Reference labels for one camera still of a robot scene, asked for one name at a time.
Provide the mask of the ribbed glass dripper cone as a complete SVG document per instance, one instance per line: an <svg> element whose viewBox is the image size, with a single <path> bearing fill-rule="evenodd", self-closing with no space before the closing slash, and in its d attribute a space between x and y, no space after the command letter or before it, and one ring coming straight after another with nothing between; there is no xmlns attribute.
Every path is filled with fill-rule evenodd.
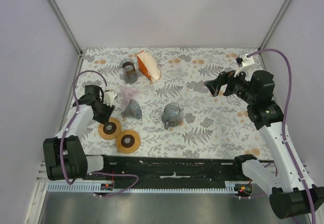
<svg viewBox="0 0 324 224"><path fill-rule="evenodd" d="M132 117L132 118L136 118L136 119L141 119L142 118L142 109L141 109L139 103L136 100L131 99L129 101L128 105L126 106L125 110L121 112L121 116L123 118Z"/></svg>

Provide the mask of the glass coffee server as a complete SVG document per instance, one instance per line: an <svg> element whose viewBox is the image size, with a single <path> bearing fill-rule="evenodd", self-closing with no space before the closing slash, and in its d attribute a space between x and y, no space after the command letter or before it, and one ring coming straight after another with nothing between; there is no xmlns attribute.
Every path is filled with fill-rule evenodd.
<svg viewBox="0 0 324 224"><path fill-rule="evenodd" d="M183 110L179 103L173 102L165 106L161 120L164 124L164 129L168 130L170 127L177 127L183 120Z"/></svg>

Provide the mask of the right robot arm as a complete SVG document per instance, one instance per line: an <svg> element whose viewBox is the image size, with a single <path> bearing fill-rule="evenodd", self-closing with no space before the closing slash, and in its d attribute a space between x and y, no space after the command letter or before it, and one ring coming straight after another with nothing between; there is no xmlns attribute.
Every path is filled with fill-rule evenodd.
<svg viewBox="0 0 324 224"><path fill-rule="evenodd" d="M278 176L248 154L235 157L233 177L237 180L248 177L254 181L269 197L270 206L280 219L315 215L323 204L323 187L315 185L292 144L281 108L272 99L273 75L258 70L250 81L245 77L244 72L236 76L234 71L223 71L216 79L206 81L205 86L214 97L218 96L222 86L226 86L224 96L236 95L247 103L248 116L264 138Z"/></svg>

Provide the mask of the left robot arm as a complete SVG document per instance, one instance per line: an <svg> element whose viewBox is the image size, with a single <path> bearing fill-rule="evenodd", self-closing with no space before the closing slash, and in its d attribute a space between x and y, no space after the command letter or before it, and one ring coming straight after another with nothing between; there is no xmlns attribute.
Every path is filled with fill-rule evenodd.
<svg viewBox="0 0 324 224"><path fill-rule="evenodd" d="M90 163L80 138L91 120L100 124L109 121L115 108L105 102L105 92L96 85L85 86L85 94L72 105L72 118L53 138L43 142L47 177L49 180L85 178Z"/></svg>

